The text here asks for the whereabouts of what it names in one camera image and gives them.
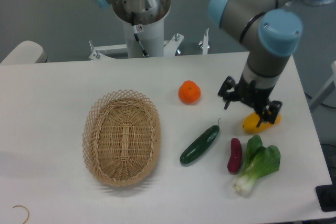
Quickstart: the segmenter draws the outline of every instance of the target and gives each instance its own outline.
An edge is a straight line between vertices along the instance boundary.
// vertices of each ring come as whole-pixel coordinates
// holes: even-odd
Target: screw
[[[96,58],[100,59],[100,54],[99,54],[98,50],[96,50]]]
[[[179,40],[180,35],[179,34],[175,34],[175,41]]]

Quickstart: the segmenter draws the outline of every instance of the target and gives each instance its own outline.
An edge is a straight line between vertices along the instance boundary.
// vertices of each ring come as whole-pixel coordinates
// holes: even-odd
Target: yellow vegetable
[[[259,132],[262,132],[272,126],[275,126],[280,123],[281,121],[281,115],[278,114],[277,119],[275,120],[274,124],[271,124],[269,122],[262,122],[259,127],[257,127],[257,124],[260,120],[260,117],[256,112],[252,113],[248,117],[246,117],[243,121],[243,128],[246,133],[248,134],[257,134]]]

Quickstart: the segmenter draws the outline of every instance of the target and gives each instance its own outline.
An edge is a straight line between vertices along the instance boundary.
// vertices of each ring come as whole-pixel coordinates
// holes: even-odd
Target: orange
[[[179,88],[178,91],[181,101],[190,104],[196,102],[201,96],[201,89],[193,81],[185,81]]]

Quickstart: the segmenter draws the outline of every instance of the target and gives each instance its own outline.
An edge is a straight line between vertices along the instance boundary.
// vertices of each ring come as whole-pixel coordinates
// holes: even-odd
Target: black cable
[[[304,93],[304,94],[306,95],[306,97],[307,97],[308,99],[312,99],[312,97],[311,97],[310,95],[308,95],[307,93]],[[325,104],[325,103],[321,103],[320,105],[323,106],[323,107],[326,107],[326,108],[328,108],[328,109],[333,109],[333,110],[336,109],[336,107],[327,105],[327,104]]]
[[[334,145],[334,144],[321,144],[321,146],[332,146],[332,147],[336,148],[336,145]]]
[[[132,20],[131,20],[132,23],[131,23],[131,25],[135,26],[135,13],[132,12],[131,15],[132,15]],[[144,47],[143,47],[143,45],[142,45],[142,43],[141,43],[141,41],[140,41],[140,39],[138,37],[138,33],[137,32],[134,33],[134,37],[135,37],[135,40],[139,43],[139,46],[140,46],[141,51],[142,51],[142,56],[145,57],[145,58],[149,57],[149,54],[144,49]]]

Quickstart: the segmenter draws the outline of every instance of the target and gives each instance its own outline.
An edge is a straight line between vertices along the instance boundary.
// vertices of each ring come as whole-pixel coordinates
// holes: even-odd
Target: white chair
[[[32,41],[23,41],[0,63],[0,65],[18,65],[48,62],[43,48]]]
[[[325,98],[335,89],[336,86],[336,61],[331,64],[333,75],[325,82],[321,89],[312,97],[308,103],[310,111],[314,111],[318,105],[320,105]]]

